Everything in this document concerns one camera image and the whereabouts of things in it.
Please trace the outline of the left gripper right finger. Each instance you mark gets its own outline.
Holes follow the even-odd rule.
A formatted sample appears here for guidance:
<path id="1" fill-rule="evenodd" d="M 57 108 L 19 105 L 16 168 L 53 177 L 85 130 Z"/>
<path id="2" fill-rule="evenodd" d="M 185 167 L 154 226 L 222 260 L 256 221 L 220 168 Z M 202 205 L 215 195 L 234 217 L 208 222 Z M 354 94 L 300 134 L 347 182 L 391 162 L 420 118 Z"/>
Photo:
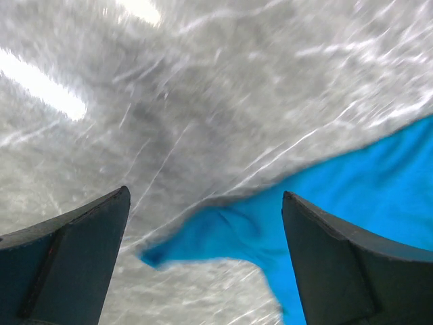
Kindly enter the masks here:
<path id="1" fill-rule="evenodd" d="M 307 324 L 431 324 L 432 252 L 378 236 L 292 192 L 281 210 Z"/>

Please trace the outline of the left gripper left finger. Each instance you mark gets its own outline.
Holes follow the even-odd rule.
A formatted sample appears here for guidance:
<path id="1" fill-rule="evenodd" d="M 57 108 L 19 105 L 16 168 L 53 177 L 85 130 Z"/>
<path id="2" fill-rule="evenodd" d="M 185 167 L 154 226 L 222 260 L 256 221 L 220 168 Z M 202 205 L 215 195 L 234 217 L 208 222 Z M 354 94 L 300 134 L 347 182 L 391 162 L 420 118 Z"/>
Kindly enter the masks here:
<path id="1" fill-rule="evenodd" d="M 131 205 L 122 186 L 1 236 L 1 323 L 98 324 Z"/>

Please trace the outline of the blue t shirt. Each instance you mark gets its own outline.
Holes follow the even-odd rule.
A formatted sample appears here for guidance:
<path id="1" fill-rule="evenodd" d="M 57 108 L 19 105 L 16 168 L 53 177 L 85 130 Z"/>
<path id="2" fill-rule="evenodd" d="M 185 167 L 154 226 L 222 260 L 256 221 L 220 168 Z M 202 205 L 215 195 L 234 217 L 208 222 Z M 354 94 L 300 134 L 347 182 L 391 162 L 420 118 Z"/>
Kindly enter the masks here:
<path id="1" fill-rule="evenodd" d="M 281 216 L 284 192 L 380 236 L 432 248 L 432 118 L 301 170 L 249 198 L 194 213 L 171 237 L 142 250 L 159 268 L 220 258 L 262 269 L 284 324 L 304 324 Z"/>

